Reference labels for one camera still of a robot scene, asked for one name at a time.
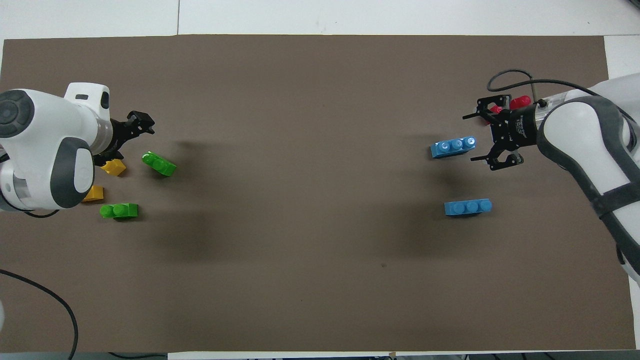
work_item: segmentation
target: blue lego brick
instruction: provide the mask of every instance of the blue lego brick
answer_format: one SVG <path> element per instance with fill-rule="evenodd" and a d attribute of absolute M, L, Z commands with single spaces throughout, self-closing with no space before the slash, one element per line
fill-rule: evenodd
<path fill-rule="evenodd" d="M 443 140 L 431 146 L 431 156 L 434 159 L 446 158 L 448 156 L 464 154 L 476 148 L 476 138 L 467 136 L 451 140 Z"/>
<path fill-rule="evenodd" d="M 444 203 L 444 213 L 447 216 L 487 213 L 491 211 L 493 204 L 489 199 L 452 201 Z"/>

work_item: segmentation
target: green lego brick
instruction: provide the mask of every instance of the green lego brick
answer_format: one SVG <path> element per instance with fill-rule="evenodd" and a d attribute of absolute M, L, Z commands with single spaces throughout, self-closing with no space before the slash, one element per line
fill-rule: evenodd
<path fill-rule="evenodd" d="M 138 216 L 138 204 L 126 202 L 124 204 L 103 205 L 100 208 L 103 218 L 134 218 Z"/>
<path fill-rule="evenodd" d="M 164 176 L 171 176 L 175 171 L 175 164 L 167 159 L 148 151 L 142 156 L 142 162 L 152 167 L 155 171 Z"/>

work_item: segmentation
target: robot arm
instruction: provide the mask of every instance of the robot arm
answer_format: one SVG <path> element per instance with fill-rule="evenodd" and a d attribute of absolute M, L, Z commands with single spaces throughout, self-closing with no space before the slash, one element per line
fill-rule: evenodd
<path fill-rule="evenodd" d="M 511 111 L 508 95 L 478 100 L 475 114 L 491 125 L 494 145 L 486 156 L 491 170 L 523 163 L 521 147 L 537 144 L 550 160 L 569 171 L 616 241 L 618 259 L 640 283 L 640 74 L 604 81 L 593 88 L 553 95 Z M 506 105 L 499 113 L 491 103 Z M 498 156 L 511 151 L 506 161 Z"/>
<path fill-rule="evenodd" d="M 65 209 L 82 201 L 93 166 L 114 158 L 122 144 L 153 133 L 154 121 L 132 111 L 129 121 L 109 117 L 109 89 L 71 83 L 64 98 L 36 90 L 0 94 L 0 209 Z"/>

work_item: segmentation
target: black cable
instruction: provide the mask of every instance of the black cable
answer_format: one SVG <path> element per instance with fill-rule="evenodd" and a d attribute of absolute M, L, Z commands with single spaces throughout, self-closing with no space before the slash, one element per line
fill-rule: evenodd
<path fill-rule="evenodd" d="M 62 304 L 62 306 L 67 310 L 67 312 L 69 313 L 69 317 L 71 318 L 71 322 L 74 325 L 74 344 L 71 347 L 71 351 L 69 352 L 69 357 L 67 358 L 68 360 L 71 360 L 74 358 L 74 354 L 76 353 L 76 348 L 78 346 L 78 322 L 76 321 L 76 316 L 74 315 L 73 310 L 71 310 L 71 307 L 69 306 L 69 304 L 67 304 L 66 301 L 64 301 L 63 298 L 61 298 L 58 294 L 56 294 L 55 292 L 47 289 L 45 286 L 42 286 L 40 284 L 38 284 L 37 282 L 31 280 L 31 279 L 27 279 L 24 276 L 20 276 L 18 274 L 14 274 L 12 272 L 9 272 L 7 270 L 3 270 L 0 269 L 0 274 L 6 275 L 8 277 L 13 277 L 16 280 L 20 280 L 22 282 L 26 282 L 27 284 L 34 286 L 44 292 L 46 292 L 47 294 L 49 294 L 52 298 L 56 299 L 60 304 Z"/>
<path fill-rule="evenodd" d="M 513 89 L 513 88 L 517 88 L 520 86 L 524 86 L 524 85 L 530 85 L 530 84 L 558 84 L 558 85 L 564 85 L 564 86 L 569 86 L 570 88 L 574 88 L 574 89 L 578 89 L 580 91 L 586 92 L 589 95 L 592 96 L 600 96 L 600 97 L 604 97 L 594 91 L 591 91 L 589 89 L 587 89 L 584 86 L 580 86 L 580 85 L 576 85 L 574 83 L 570 83 L 568 81 L 562 81 L 562 80 L 555 80 L 555 79 L 532 79 L 532 80 L 527 80 L 527 81 L 521 81 L 519 83 L 514 83 L 511 85 L 507 85 L 507 86 L 502 86 L 500 88 L 492 88 L 491 84 L 493 83 L 493 80 L 495 80 L 498 76 L 500 76 L 501 74 L 498 73 L 499 75 L 494 76 L 491 78 L 491 80 L 489 80 L 489 82 L 486 85 L 486 89 L 491 91 L 491 92 L 501 92 L 501 91 L 505 91 L 505 90 L 509 90 L 509 89 Z M 634 118 L 631 117 L 631 115 L 629 115 L 626 111 L 622 110 L 618 105 L 616 105 L 616 107 L 618 108 L 618 111 L 620 111 L 620 113 L 622 113 L 622 115 L 624 115 L 627 119 L 631 120 L 632 122 L 636 122 L 634 120 Z"/>
<path fill-rule="evenodd" d="M 145 354 L 145 355 L 137 355 L 137 356 L 125 356 L 125 355 L 116 354 L 114 352 L 110 352 L 109 354 L 115 357 L 119 357 L 120 359 L 146 359 L 148 357 L 166 357 L 166 355 L 164 354 Z"/>
<path fill-rule="evenodd" d="M 38 215 L 38 214 L 34 214 L 32 213 L 33 210 L 24 210 L 24 209 L 20 209 L 20 208 L 16 208 L 15 206 L 13 206 L 11 204 L 11 202 L 9 202 L 9 200 L 6 199 L 6 197 L 4 196 L 4 194 L 2 193 L 2 191 L 0 191 L 0 197 L 4 200 L 4 203 L 11 206 L 14 210 L 16 211 L 20 211 L 21 213 L 25 213 L 28 216 L 32 217 L 32 218 L 48 218 L 48 217 L 52 217 L 53 215 L 57 214 L 57 212 L 59 210 L 54 210 L 48 214 L 44 214 L 44 215 Z"/>
<path fill-rule="evenodd" d="M 30 211 L 25 211 L 24 213 L 31 216 L 32 218 L 48 218 L 48 217 L 52 217 L 53 215 L 55 215 L 57 212 L 59 212 L 59 210 L 54 210 L 48 214 L 44 214 L 44 215 L 38 215 L 38 214 L 34 214 Z"/>
<path fill-rule="evenodd" d="M 491 78 L 491 80 L 489 80 L 489 83 L 487 85 L 487 90 L 489 90 L 489 85 L 491 85 L 491 83 L 493 83 L 494 80 L 496 80 L 501 75 L 504 75 L 504 74 L 506 74 L 508 72 L 519 72 L 521 74 L 525 74 L 529 78 L 529 80 L 533 80 L 533 75 L 531 75 L 530 72 L 528 72 L 528 71 L 526 71 L 524 69 L 506 69 L 506 70 L 500 71 L 499 73 L 494 75 Z M 534 83 L 531 83 L 531 96 L 533 96 L 533 101 L 534 102 L 538 101 L 538 92 L 536 91 L 536 85 Z"/>

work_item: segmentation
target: toy brick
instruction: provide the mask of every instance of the toy brick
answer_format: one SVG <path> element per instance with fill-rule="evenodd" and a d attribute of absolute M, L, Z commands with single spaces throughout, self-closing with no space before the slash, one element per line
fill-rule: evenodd
<path fill-rule="evenodd" d="M 171 176 L 176 168 L 175 164 L 171 161 L 168 161 L 151 151 L 148 151 L 142 156 L 142 162 L 164 176 Z"/>
<path fill-rule="evenodd" d="M 134 218 L 138 216 L 138 204 L 104 205 L 100 208 L 100 215 L 103 218 Z"/>
<path fill-rule="evenodd" d="M 447 216 L 487 213 L 491 211 L 493 204 L 489 199 L 452 201 L 444 203 L 444 213 Z"/>
<path fill-rule="evenodd" d="M 104 189 L 101 186 L 93 185 L 89 189 L 82 202 L 96 201 L 104 199 Z"/>
<path fill-rule="evenodd" d="M 106 164 L 100 167 L 109 175 L 118 176 L 120 175 L 127 167 L 122 163 L 120 159 L 113 159 L 111 161 L 107 161 Z"/>
<path fill-rule="evenodd" d="M 476 138 L 467 136 L 466 138 L 457 138 L 451 140 L 443 140 L 431 145 L 431 156 L 434 159 L 446 158 L 464 154 L 469 150 L 476 148 Z"/>

